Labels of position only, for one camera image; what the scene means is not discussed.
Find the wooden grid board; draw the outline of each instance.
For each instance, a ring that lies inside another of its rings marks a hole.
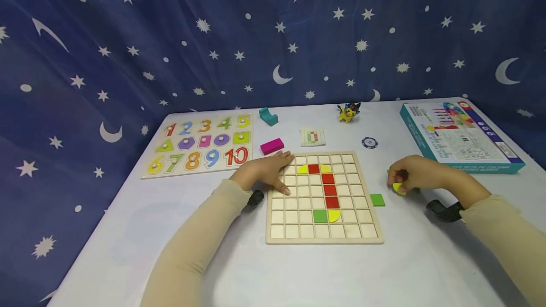
[[[291,195],[270,190],[266,243],[384,242],[355,152],[296,154],[279,179]]]
[[[234,170],[252,160],[252,125],[251,114],[162,125],[141,179]]]

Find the toy box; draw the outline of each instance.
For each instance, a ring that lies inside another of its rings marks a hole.
[[[400,116],[424,157],[467,173],[514,174],[525,166],[468,103],[405,103]]]

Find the hand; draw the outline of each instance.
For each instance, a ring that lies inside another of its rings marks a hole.
[[[274,188],[285,195],[290,195],[290,190],[279,180],[279,170],[294,160],[290,151],[279,151],[272,156],[247,161],[242,164],[233,175],[231,180],[236,182],[242,189],[248,191],[256,181],[273,185]]]
[[[388,184],[401,182],[399,190],[402,192],[413,188],[449,190],[453,178],[461,174],[464,173],[445,164],[419,155],[410,155],[391,165]]]

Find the poker chip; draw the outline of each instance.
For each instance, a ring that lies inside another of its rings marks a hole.
[[[377,147],[377,140],[374,138],[366,137],[362,139],[362,146],[369,149],[374,149]]]

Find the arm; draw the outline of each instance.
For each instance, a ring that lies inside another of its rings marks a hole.
[[[455,168],[420,156],[392,164],[388,184],[402,189],[446,189],[465,208],[468,229],[499,260],[532,306],[546,306],[546,235],[524,220],[501,196],[491,195],[477,180]]]
[[[261,181],[290,195],[277,173],[293,159],[290,152],[279,151],[248,161],[229,180],[224,179],[162,250],[140,307],[200,307],[202,276],[231,222],[247,204],[250,188]]]

